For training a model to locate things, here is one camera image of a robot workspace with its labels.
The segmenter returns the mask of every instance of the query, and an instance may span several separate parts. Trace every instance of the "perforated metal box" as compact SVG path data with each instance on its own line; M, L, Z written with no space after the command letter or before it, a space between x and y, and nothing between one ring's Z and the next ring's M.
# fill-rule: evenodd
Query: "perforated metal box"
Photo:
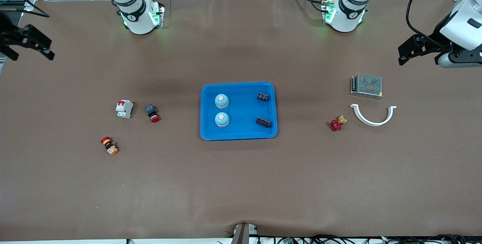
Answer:
M351 77L351 95L361 98L382 98L381 76L358 74Z

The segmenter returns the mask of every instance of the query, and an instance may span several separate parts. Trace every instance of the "light blue round button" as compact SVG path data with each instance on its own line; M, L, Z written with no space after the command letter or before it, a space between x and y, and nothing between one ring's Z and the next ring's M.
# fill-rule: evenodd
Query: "light blue round button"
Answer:
M216 107L225 108L227 105L229 105L229 98L223 94L217 95L214 103L216 104Z
M217 126L220 126L220 127L227 126L227 124L229 124L229 116L224 112L219 112L216 115L215 122Z

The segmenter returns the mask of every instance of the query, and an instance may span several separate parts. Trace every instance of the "brown table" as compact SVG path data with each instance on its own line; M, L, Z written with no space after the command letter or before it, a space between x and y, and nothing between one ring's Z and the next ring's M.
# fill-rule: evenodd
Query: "brown table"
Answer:
M21 24L52 38L55 60L16 48L0 77L0 239L223 237L240 222L265 235L481 235L482 69L431 55L400 67L407 2L371 0L342 34L298 0L172 0L146 36L110 2L39 2L52 17ZM429 33L452 5L415 0L413 24ZM349 96L358 73L382 76L384 98ZM203 141L201 87L238 81L274 84L277 136ZM136 103L131 119L116 117L119 99ZM373 121L398 108L370 127L352 103Z

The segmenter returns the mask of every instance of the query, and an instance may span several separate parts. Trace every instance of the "white strip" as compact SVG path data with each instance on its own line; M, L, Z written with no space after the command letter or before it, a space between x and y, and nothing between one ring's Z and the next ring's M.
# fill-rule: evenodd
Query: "white strip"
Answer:
M381 126L382 124L386 124L393 116L393 110L397 108L395 105L389 107L389 115L387 116L387 119L385 119L383 122L370 122L365 117L363 117L357 104L351 104L350 107L353 108L353 110L355 111L355 115L362 123L368 124L370 126Z

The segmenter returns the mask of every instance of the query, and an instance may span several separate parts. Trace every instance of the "white plastic handle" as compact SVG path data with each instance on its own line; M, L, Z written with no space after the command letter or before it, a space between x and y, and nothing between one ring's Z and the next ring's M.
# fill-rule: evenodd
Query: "white plastic handle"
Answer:
M386 124L393 116L393 110L397 108L395 105L389 107L389 115L387 116L387 119L385 119L383 122L370 122L365 117L363 117L362 113L360 112L360 108L358 107L358 104L351 104L350 107L353 107L355 115L362 123L368 124L370 126L381 126L382 124Z

